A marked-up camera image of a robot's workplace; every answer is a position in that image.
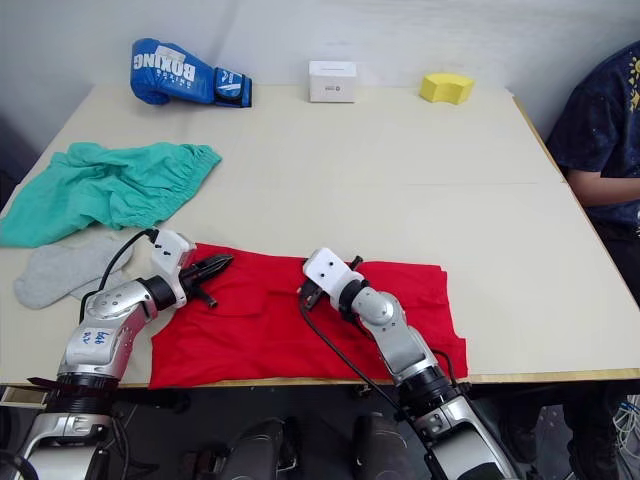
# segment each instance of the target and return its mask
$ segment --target boxing glove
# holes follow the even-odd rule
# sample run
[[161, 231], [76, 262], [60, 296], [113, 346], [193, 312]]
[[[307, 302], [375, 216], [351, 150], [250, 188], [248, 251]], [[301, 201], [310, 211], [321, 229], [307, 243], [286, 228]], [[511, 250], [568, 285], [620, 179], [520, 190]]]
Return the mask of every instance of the boxing glove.
[[131, 52], [131, 90], [152, 105], [170, 97], [224, 107], [251, 106], [251, 79], [231, 70], [212, 68], [173, 43], [142, 38]]

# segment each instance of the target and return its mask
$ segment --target white wall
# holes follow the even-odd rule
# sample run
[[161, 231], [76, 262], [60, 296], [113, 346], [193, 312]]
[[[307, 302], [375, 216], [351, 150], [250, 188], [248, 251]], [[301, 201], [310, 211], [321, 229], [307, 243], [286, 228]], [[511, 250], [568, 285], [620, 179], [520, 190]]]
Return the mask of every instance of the white wall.
[[0, 22], [0, 117], [36, 151], [91, 85], [128, 83], [144, 36], [258, 83], [304, 82], [323, 58], [358, 61], [372, 85], [462, 72], [510, 88], [545, 135], [573, 86], [640, 38], [640, 1], [0, 0]]

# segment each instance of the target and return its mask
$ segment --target white box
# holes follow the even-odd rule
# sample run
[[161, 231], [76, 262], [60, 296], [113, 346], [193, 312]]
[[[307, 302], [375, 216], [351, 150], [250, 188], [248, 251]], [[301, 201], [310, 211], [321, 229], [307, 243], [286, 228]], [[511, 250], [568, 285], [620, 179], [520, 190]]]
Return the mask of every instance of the white box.
[[312, 102], [355, 102], [354, 62], [309, 62], [309, 100]]

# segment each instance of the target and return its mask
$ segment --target white table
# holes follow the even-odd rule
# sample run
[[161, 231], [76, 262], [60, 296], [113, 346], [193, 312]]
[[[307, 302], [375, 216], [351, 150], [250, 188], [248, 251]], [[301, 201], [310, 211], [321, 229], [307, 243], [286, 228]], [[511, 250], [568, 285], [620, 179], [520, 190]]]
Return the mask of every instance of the white table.
[[[640, 376], [640, 312], [511, 95], [478, 89], [454, 107], [409, 89], [359, 93], [353, 105], [309, 104], [302, 88], [256, 87], [255, 106], [234, 110], [151, 107], [127, 88], [96, 87], [25, 182], [75, 141], [210, 144], [223, 162], [164, 227], [268, 254], [329, 246], [439, 264], [475, 382]], [[125, 271], [148, 275], [149, 252], [137, 246]], [[12, 282], [29, 254], [0, 249], [2, 383], [55, 377], [77, 323], [75, 299], [36, 311], [17, 302]], [[124, 384], [148, 382], [150, 337], [170, 315], [138, 336]]]

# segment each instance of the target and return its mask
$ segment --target floor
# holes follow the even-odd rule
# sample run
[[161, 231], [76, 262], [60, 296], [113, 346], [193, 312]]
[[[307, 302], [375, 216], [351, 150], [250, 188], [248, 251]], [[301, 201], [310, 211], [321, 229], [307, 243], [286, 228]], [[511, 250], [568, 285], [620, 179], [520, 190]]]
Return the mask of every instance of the floor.
[[[160, 467], [146, 478], [186, 480], [189, 477], [181, 474], [181, 459], [186, 452], [229, 443], [243, 429], [265, 418], [295, 416], [303, 425], [312, 426], [316, 439], [313, 455], [305, 457], [303, 475], [297, 478], [352, 479], [349, 445], [355, 418], [372, 411], [392, 416], [390, 408], [376, 395], [358, 398], [351, 387], [203, 388], [189, 391], [188, 398], [189, 407], [181, 413], [141, 405], [130, 417], [127, 431], [132, 456], [142, 462], [158, 463]], [[494, 428], [498, 414], [495, 404], [482, 400], [476, 405]], [[124, 421], [129, 419], [132, 409], [128, 403], [116, 404]], [[33, 414], [20, 413], [19, 429], [24, 432]], [[399, 429], [409, 445], [417, 478], [430, 478], [423, 462], [422, 445], [406, 424]], [[545, 480], [567, 478], [570, 468], [566, 443], [570, 431], [564, 425], [561, 407], [542, 410], [537, 433], [538, 471]], [[11, 448], [18, 441], [16, 435], [13, 437]], [[109, 478], [118, 479], [120, 460], [115, 453], [113, 457]], [[635, 463], [632, 468], [635, 478], [640, 478], [640, 464]], [[621, 474], [621, 479], [624, 478], [629, 477]]]

